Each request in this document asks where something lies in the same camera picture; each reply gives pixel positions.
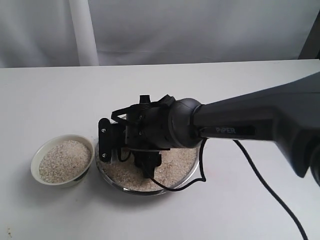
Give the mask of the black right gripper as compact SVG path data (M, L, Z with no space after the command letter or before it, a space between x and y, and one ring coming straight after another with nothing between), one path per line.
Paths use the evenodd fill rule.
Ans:
M141 169L143 178L154 178L155 169L162 164L159 151L175 147L169 131L169 111L174 99L159 100L129 106L125 126L111 123L108 118L98 122L99 159L106 164L112 162L112 152L124 148L134 150L134 165Z

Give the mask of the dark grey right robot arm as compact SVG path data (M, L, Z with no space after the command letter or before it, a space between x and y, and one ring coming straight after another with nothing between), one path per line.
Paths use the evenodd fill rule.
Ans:
M320 180L320 75L210 104L166 95L112 112L98 122L99 159L128 148L145 177L160 164L160 151L192 149L204 139L272 141L299 177Z

